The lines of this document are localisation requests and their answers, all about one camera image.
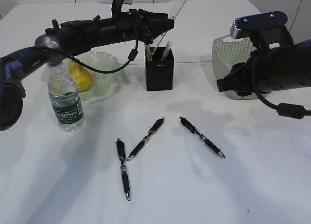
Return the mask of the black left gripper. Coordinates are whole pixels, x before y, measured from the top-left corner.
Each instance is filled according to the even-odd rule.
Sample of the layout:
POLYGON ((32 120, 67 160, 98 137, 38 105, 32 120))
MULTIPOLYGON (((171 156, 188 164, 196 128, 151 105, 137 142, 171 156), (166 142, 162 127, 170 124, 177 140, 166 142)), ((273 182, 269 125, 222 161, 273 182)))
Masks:
POLYGON ((174 28, 174 19, 166 13, 148 12, 142 9, 130 9, 122 12, 121 42, 139 40, 153 43, 156 38, 174 28))

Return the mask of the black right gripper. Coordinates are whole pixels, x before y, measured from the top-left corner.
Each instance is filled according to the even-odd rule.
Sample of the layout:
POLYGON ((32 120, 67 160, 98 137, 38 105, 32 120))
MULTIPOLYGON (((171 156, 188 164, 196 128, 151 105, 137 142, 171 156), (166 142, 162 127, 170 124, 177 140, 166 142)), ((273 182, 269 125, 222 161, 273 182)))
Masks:
POLYGON ((245 63, 238 63, 231 72, 217 80, 218 90, 261 93, 310 87, 311 42, 294 44, 285 27, 252 30, 249 33, 256 50, 245 63))

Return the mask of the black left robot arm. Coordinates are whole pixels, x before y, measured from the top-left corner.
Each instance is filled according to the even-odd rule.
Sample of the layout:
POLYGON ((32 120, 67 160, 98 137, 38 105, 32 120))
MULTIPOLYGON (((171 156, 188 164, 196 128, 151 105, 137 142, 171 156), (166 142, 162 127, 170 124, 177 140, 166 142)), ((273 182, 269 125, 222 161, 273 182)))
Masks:
POLYGON ((64 59, 92 48, 126 41, 152 44, 161 34, 174 28, 166 13, 142 9, 118 10, 111 18, 72 20, 58 24, 38 37, 32 47, 17 50, 0 59, 0 129, 12 127, 19 119, 26 93, 21 81, 44 64, 57 65, 64 59))

